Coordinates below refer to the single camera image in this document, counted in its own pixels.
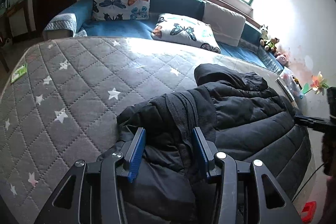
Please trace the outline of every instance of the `black metal bracket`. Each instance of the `black metal bracket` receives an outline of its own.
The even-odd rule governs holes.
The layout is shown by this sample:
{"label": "black metal bracket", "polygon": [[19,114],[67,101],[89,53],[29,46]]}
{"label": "black metal bracket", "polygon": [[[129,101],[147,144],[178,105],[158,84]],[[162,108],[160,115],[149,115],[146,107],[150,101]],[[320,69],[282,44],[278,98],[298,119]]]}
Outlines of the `black metal bracket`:
{"label": "black metal bracket", "polygon": [[213,142],[205,140],[200,128],[194,128],[192,143],[203,177],[208,183],[220,183],[212,224],[236,223],[238,181],[243,181],[246,189],[244,223],[302,223],[290,199],[261,160],[243,162],[218,152]]}
{"label": "black metal bracket", "polygon": [[134,138],[102,161],[77,160],[57,185],[35,224],[127,224],[118,181],[136,178],[146,142],[138,128]]}

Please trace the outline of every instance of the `blue gripper pad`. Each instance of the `blue gripper pad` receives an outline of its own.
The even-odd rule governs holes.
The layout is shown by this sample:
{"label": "blue gripper pad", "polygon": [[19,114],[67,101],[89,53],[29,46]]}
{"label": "blue gripper pad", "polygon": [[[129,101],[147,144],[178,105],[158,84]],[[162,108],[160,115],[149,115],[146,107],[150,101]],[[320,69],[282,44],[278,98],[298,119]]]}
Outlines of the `blue gripper pad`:
{"label": "blue gripper pad", "polygon": [[201,172],[201,175],[203,178],[205,178],[206,180],[209,180],[210,174],[209,174],[208,160],[203,150],[201,141],[199,140],[199,137],[196,133],[195,128],[193,129],[193,133],[192,133],[192,144],[193,144],[194,154],[195,154],[195,157],[198,163],[199,171]]}
{"label": "blue gripper pad", "polygon": [[133,180],[137,177],[140,162],[142,158],[143,151],[146,145],[146,130],[142,129],[139,135],[137,133],[134,136],[133,141],[136,141],[136,145],[134,151],[129,160],[129,173],[127,179],[129,182],[133,182]]}

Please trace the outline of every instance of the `gray quilted mattress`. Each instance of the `gray quilted mattress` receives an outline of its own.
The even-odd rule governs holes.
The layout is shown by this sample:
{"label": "gray quilted mattress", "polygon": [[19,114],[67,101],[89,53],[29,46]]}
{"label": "gray quilted mattress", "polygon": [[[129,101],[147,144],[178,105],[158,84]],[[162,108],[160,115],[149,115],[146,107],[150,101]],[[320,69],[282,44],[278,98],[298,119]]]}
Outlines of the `gray quilted mattress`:
{"label": "gray quilted mattress", "polygon": [[[29,48],[17,66],[24,63],[28,74],[7,82],[0,104],[0,195],[20,224],[34,222],[77,159],[95,161],[115,143],[116,116],[125,107],[196,87],[201,63],[256,72],[284,95],[278,76],[256,65],[137,38],[49,40]],[[312,160],[306,176],[314,168]],[[297,199],[298,209],[309,193]]]}

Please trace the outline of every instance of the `black jacket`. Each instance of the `black jacket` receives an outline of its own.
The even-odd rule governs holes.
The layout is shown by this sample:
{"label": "black jacket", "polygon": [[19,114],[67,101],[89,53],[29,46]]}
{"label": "black jacket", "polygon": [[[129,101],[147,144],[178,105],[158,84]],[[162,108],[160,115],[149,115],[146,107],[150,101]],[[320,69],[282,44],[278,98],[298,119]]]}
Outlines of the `black jacket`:
{"label": "black jacket", "polygon": [[128,223],[208,223],[215,185],[202,180],[190,133],[205,138],[236,160],[262,160],[292,198],[308,167],[311,151],[305,127],[295,126],[295,109],[255,73],[199,65],[198,87],[164,94],[127,107],[118,117],[120,141],[103,159],[147,132],[138,176],[123,187]]}

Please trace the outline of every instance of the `screw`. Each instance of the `screw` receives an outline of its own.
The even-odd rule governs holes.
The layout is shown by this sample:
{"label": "screw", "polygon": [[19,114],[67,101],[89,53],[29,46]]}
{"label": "screw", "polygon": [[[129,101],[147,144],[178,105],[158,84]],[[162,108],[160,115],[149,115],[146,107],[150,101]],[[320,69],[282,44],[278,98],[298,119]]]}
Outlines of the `screw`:
{"label": "screw", "polygon": [[76,167],[82,167],[85,164],[85,161],[83,160],[78,160],[75,162],[75,166]]}
{"label": "screw", "polygon": [[219,159],[225,159],[226,158],[226,154],[224,152],[217,152],[216,156]]}
{"label": "screw", "polygon": [[254,160],[254,161],[253,161],[253,164],[254,164],[255,166],[262,166],[262,165],[263,165],[263,162],[262,162],[261,160]]}
{"label": "screw", "polygon": [[114,152],[114,153],[112,154],[112,156],[113,156],[113,157],[116,157],[116,158],[120,158],[120,157],[122,157],[122,153],[121,153],[121,152]]}

